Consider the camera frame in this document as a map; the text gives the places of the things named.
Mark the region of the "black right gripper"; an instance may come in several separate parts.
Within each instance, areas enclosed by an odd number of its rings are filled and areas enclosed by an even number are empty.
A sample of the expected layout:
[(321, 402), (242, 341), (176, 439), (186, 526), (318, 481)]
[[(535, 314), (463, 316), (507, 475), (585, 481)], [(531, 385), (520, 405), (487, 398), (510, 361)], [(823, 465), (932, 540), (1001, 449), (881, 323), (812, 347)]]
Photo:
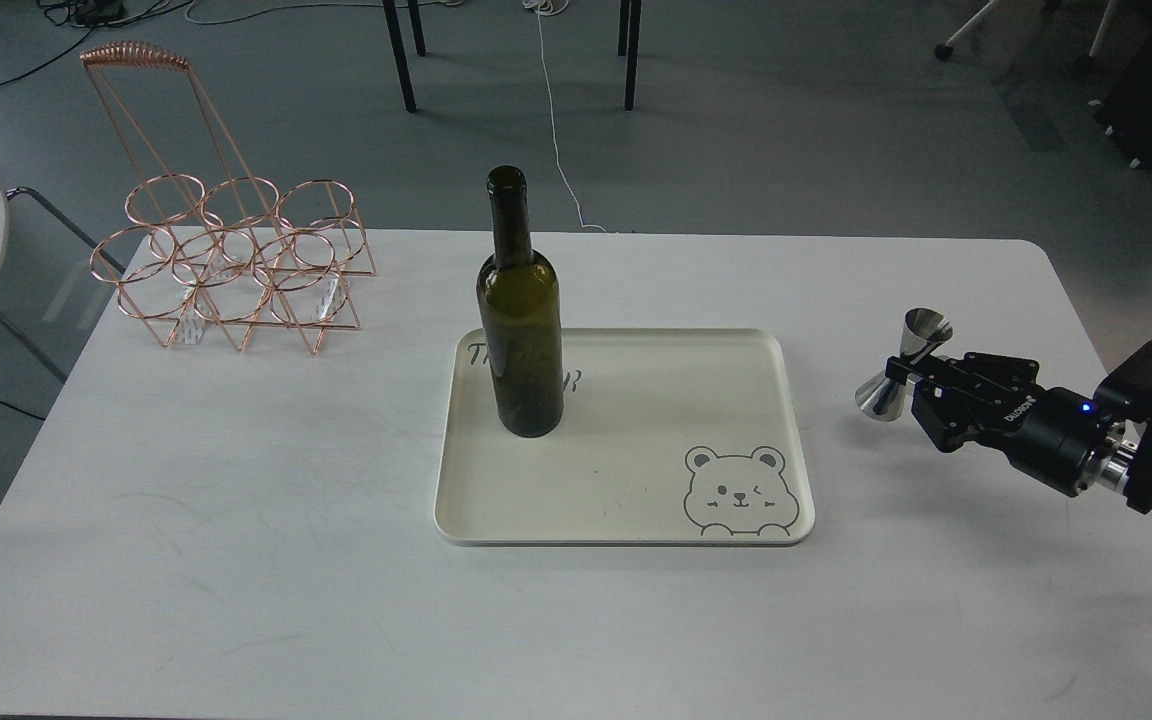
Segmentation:
[(1020, 473), (1078, 497), (1116, 450), (1117, 420), (1091, 397), (1038, 386), (1038, 369), (1036, 361), (990, 354), (892, 356), (886, 378), (914, 382), (911, 414), (937, 450), (995, 448)]

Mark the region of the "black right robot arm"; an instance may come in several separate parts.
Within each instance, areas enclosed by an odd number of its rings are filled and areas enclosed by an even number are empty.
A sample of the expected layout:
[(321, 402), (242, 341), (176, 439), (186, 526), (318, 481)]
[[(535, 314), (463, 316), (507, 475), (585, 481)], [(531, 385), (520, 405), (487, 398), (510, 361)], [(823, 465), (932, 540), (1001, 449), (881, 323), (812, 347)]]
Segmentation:
[(1061, 495), (1092, 486), (1152, 510), (1152, 341), (1108, 374), (1092, 397), (1037, 382), (1036, 361), (992, 354), (960, 359), (931, 348), (892, 356), (856, 402), (869, 418), (895, 420), (911, 407), (937, 450), (973, 442)]

